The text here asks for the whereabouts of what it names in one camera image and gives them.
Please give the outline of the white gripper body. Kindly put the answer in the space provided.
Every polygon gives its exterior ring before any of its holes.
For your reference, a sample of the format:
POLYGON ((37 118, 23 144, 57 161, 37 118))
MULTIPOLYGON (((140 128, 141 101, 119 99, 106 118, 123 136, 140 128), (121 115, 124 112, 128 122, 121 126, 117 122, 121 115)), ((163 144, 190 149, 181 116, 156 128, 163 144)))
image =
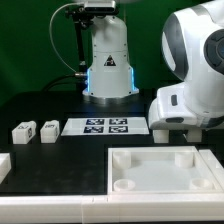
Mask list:
POLYGON ((224 118, 205 118, 191 112, 184 104, 184 84, 160 88, 150 105, 149 128, 153 130, 224 129, 224 118))

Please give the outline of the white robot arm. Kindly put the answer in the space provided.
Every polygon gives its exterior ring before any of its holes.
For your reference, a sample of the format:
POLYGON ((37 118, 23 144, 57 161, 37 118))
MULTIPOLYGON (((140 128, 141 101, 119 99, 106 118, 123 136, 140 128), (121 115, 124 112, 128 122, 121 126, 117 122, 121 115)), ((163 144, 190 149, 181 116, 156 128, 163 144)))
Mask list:
MULTIPOLYGON (((87 70, 88 98, 116 101, 138 92, 128 62, 127 29, 110 15, 92 28, 93 63, 87 70)), ((164 60, 181 82, 160 88, 148 114, 153 130, 224 123, 224 0, 172 13, 162 30, 164 60)))

